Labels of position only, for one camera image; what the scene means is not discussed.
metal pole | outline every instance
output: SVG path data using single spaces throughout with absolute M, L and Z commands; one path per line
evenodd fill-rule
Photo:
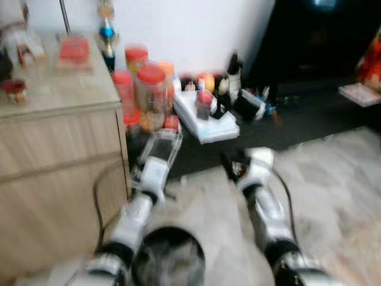
M 68 35 L 70 35 L 71 34 L 70 25 L 69 25 L 69 20 L 67 19 L 67 14 L 66 14 L 66 8 L 65 8 L 65 2 L 64 2 L 64 0 L 60 0 L 60 5 L 61 5 L 62 16 L 64 17 L 64 23 L 65 23 L 66 33 Z

cabinet drawer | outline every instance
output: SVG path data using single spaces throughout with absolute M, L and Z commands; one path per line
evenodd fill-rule
M 92 186 L 113 157 L 0 184 L 0 278 L 34 272 L 94 250 L 98 221 Z M 123 168 L 99 184 L 107 222 L 127 202 Z
M 0 177 L 116 151 L 113 110 L 0 124 Z

wooden cabinet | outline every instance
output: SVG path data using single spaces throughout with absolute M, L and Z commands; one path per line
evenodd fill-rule
M 52 68 L 57 40 L 43 39 L 47 58 L 14 69 L 29 101 L 13 105 L 0 95 L 0 280 L 94 250 L 92 187 L 105 169 L 105 222 L 129 194 L 121 102 L 94 41 L 92 72 L 61 75 Z

marble floor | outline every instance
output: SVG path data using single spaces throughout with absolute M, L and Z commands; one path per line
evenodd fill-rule
M 380 138 L 359 128 L 297 145 L 276 154 L 275 168 L 293 199 L 298 240 L 348 286 L 381 285 Z M 270 186 L 287 210 L 275 178 Z M 205 285 L 273 285 L 265 258 L 255 247 L 243 196 L 221 167 L 170 182 L 177 197 L 152 214 L 148 229 L 181 226 L 201 243 L 206 257 Z M 63 286 L 82 258 L 15 286 Z

white wall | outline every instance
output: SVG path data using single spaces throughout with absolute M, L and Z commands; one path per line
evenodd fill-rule
M 225 70 L 234 49 L 245 57 L 269 0 L 114 0 L 115 30 L 124 46 L 143 43 L 155 60 L 171 61 L 177 73 Z M 64 30 L 59 0 L 27 0 L 36 30 Z M 97 0 L 65 0 L 72 30 L 97 31 Z

